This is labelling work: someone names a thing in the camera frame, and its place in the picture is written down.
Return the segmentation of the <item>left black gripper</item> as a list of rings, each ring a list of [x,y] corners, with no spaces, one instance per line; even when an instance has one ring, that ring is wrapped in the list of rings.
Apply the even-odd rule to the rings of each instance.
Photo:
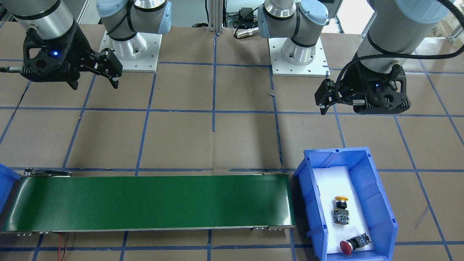
[[[388,65],[385,73],[368,69],[358,61],[336,82],[324,79],[314,96],[321,115],[339,101],[353,106],[358,114],[400,114],[411,107],[406,89],[406,75],[397,61]]]

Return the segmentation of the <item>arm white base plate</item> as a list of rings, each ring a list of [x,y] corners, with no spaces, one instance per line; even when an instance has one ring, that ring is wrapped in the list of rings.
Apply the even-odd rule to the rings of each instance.
[[[290,38],[270,38],[269,54],[275,76],[330,76],[322,41],[312,47],[295,45]]]
[[[104,33],[100,50],[112,49],[123,65],[123,72],[155,73],[161,38],[161,34],[137,33],[130,40],[116,41]]]

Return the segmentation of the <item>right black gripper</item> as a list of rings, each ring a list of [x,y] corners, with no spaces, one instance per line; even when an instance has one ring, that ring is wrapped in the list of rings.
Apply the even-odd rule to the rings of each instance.
[[[123,65],[113,50],[95,53],[76,21],[64,35],[44,40],[33,28],[26,31],[24,62],[20,72],[32,82],[66,82],[77,90],[80,71],[104,76],[114,89]]]

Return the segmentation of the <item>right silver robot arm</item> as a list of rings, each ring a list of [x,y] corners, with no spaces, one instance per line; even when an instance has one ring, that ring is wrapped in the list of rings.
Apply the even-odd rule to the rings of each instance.
[[[4,0],[2,5],[26,29],[21,66],[2,67],[32,82],[65,82],[76,90],[80,72],[104,76],[118,88],[120,59],[146,50],[142,33],[167,34],[172,25],[168,0],[98,0],[96,8],[113,47],[91,48],[85,34],[61,0]]]

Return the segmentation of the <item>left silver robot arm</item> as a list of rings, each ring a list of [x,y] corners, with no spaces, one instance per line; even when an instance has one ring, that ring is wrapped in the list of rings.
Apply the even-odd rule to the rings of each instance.
[[[333,16],[334,0],[266,0],[257,9],[264,38],[285,38],[282,55],[298,66],[313,61],[323,26]],[[376,12],[367,35],[336,81],[325,79],[315,92],[320,113],[347,104],[358,114],[398,114],[411,103],[403,64],[407,59],[445,59],[462,53],[413,55],[434,25],[450,10],[452,0],[370,0]]]

